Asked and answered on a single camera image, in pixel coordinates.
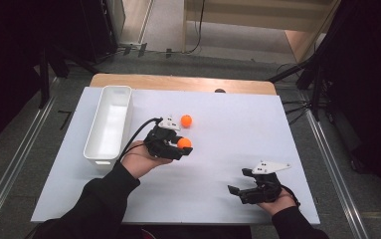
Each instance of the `white container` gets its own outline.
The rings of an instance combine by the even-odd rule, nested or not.
[[[131,88],[102,89],[84,156],[97,169],[111,170],[129,141],[133,103]]]

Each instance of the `human hand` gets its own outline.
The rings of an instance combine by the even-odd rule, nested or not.
[[[287,192],[284,188],[280,193],[280,196],[275,202],[262,202],[258,203],[258,206],[262,207],[266,210],[271,216],[274,216],[276,213],[292,207],[296,206],[294,200],[292,199],[291,194]]]
[[[151,156],[141,140],[134,141],[129,148],[132,150],[122,158],[121,164],[136,179],[159,165],[172,162],[172,159]]]

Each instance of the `wire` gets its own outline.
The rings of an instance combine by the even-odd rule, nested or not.
[[[302,109],[309,109],[310,107],[311,107],[311,104],[307,104],[307,105],[304,105],[300,108],[296,108],[296,109],[286,111],[286,115],[289,115],[289,114],[294,113],[294,112],[298,112],[299,110],[302,110]]]
[[[205,12],[205,0],[202,2],[202,10],[200,12],[200,21],[199,21],[199,33],[198,33],[198,40],[196,47],[194,47],[192,50],[184,52],[183,54],[192,54],[200,45],[200,41],[202,40],[202,22],[203,22],[203,13]]]
[[[119,156],[119,158],[118,158],[118,160],[116,161],[115,164],[117,164],[119,161],[121,161],[122,158],[125,156],[125,154],[128,153],[131,150],[131,149],[129,149],[129,150],[127,150],[127,149],[130,147],[131,143],[134,141],[134,139],[137,137],[137,135],[141,132],[141,130],[144,129],[148,124],[150,124],[153,121],[161,122],[162,118],[153,118],[153,119],[150,119],[150,120],[146,121],[144,124],[142,124],[141,127],[138,128],[137,131],[134,133],[134,135],[130,138],[130,140],[128,141],[128,143],[124,147],[124,149],[122,150],[122,153]]]
[[[280,65],[280,66],[277,68],[276,76],[278,75],[279,70],[280,70],[281,67],[286,66],[286,65],[291,65],[291,64],[292,64],[292,63],[285,63],[285,64]],[[295,67],[298,67],[298,68],[299,68],[299,71],[303,70],[303,68],[301,68],[298,64],[294,64],[294,66],[295,66]]]
[[[292,125],[293,123],[295,123],[298,119],[300,119],[309,109],[305,109],[304,111],[302,111],[302,113],[296,117],[295,119],[291,120],[288,124],[289,125]]]
[[[193,13],[194,13],[194,19],[196,19],[196,15],[197,15],[196,0],[193,0]],[[194,20],[194,30],[195,30],[197,36],[199,36],[199,30],[197,29],[197,21],[196,20]]]
[[[282,101],[283,105],[286,104],[307,104],[309,101],[293,101],[293,102],[287,102],[287,101]]]
[[[139,145],[135,145],[135,146],[133,146],[133,147],[131,147],[131,148],[129,148],[125,153],[124,153],[124,156],[128,153],[128,152],[130,152],[132,149],[134,149],[134,148],[136,148],[136,147],[139,147],[139,146],[144,146],[144,145],[146,145],[146,143],[144,142],[144,143],[142,143],[142,144],[139,144]]]

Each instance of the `person's right hand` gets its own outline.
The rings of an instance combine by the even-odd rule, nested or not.
[[[266,210],[271,216],[274,216],[278,212],[296,206],[291,194],[289,194],[285,189],[280,193],[279,198],[275,202],[262,202],[258,203],[258,206]]]

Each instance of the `white tabletop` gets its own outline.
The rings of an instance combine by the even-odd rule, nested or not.
[[[32,216],[33,222],[59,218],[79,199],[84,185],[103,177],[84,157],[84,147],[101,88],[85,88],[65,139]],[[227,185],[256,186],[242,174],[261,160],[285,162],[277,172],[301,202],[311,224],[319,218],[301,166],[280,97],[134,90],[130,136],[147,120],[190,115],[193,123],[178,135],[193,151],[143,176],[128,198],[123,223],[130,224],[265,224],[270,216],[256,205],[242,204]],[[144,139],[154,124],[136,139]]]

